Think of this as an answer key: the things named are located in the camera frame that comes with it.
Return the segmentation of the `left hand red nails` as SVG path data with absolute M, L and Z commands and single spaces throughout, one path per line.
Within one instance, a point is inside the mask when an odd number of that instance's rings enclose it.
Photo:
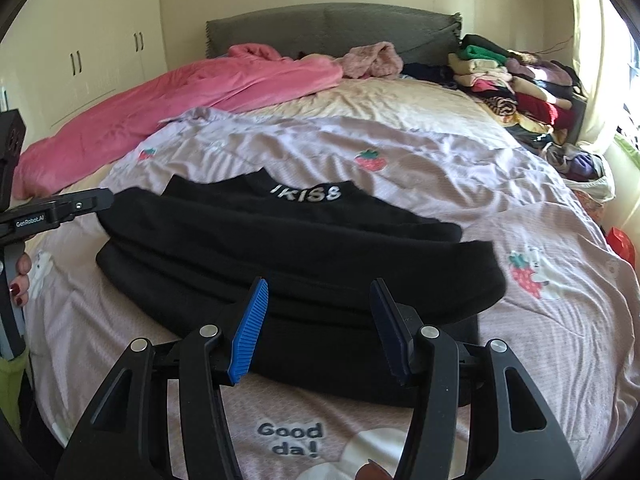
M 32 270 L 32 259 L 26 252 L 21 254 L 15 263 L 16 275 L 11 281 L 9 290 L 15 307 L 22 308 L 28 303 L 29 272 Z

